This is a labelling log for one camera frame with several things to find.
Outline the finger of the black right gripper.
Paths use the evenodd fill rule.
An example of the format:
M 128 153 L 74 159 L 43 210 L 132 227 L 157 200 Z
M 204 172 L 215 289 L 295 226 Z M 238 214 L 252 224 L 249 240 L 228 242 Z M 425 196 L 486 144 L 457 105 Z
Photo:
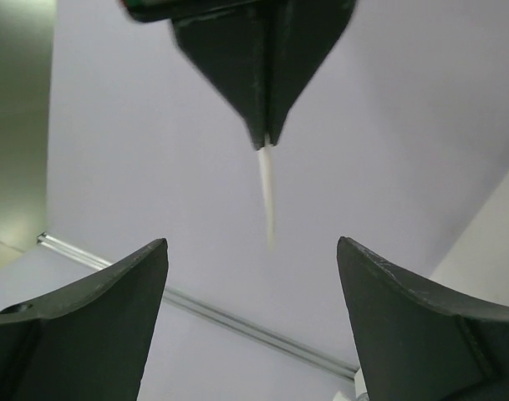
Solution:
M 288 113 L 343 35 L 355 1 L 267 3 L 266 131 L 276 145 Z
M 176 44 L 244 120 L 255 150 L 265 146 L 266 23 L 251 3 L 176 19 Z

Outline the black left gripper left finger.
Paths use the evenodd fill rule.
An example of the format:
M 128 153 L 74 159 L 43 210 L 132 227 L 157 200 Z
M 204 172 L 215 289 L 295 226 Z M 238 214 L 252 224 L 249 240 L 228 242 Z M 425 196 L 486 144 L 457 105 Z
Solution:
M 0 400 L 135 400 L 169 267 L 165 239 L 0 312 Z

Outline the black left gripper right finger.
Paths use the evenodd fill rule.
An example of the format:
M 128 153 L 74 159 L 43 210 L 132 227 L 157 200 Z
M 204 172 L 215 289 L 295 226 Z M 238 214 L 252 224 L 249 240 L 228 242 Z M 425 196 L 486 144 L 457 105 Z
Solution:
M 344 299 L 371 400 L 509 400 L 509 307 L 397 266 L 348 237 Z

